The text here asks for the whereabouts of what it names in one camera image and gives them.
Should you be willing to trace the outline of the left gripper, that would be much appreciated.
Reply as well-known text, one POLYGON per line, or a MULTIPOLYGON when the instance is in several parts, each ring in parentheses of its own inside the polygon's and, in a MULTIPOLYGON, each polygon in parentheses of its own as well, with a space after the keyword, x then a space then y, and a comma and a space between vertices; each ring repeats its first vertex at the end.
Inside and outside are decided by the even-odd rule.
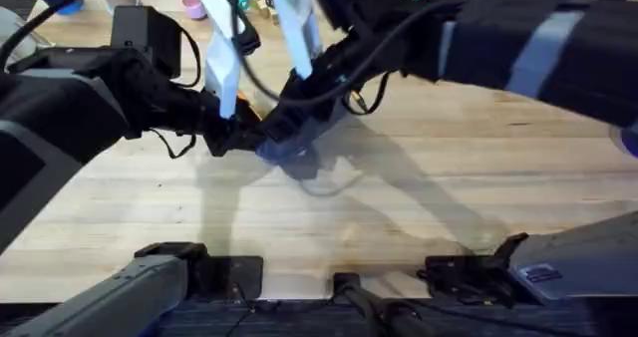
POLYGON ((180 151, 167 147, 167 154, 178 159, 203 137, 209 153, 221 158, 231 151, 255 153, 265 135, 243 124, 258 124, 262 118, 251 102, 238 93, 235 112, 229 122, 220 116, 219 98, 206 90, 185 88, 174 83, 140 51, 131 48, 86 48, 86 61, 77 73, 101 79, 129 122, 126 137, 137 139, 152 132, 166 143, 163 131, 187 136, 180 151))

